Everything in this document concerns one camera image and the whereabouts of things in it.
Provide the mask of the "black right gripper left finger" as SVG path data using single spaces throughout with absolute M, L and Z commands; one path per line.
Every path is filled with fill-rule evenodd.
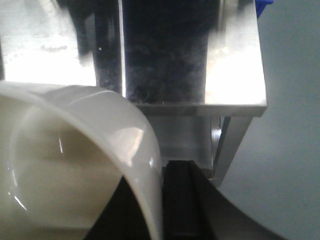
M 139 203 L 122 177 L 103 212 L 86 234 L 86 240 L 149 240 Z

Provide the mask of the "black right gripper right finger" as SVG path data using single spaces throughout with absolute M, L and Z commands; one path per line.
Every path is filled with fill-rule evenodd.
M 166 240 L 280 240 L 232 204 L 193 161 L 171 160 L 164 170 Z

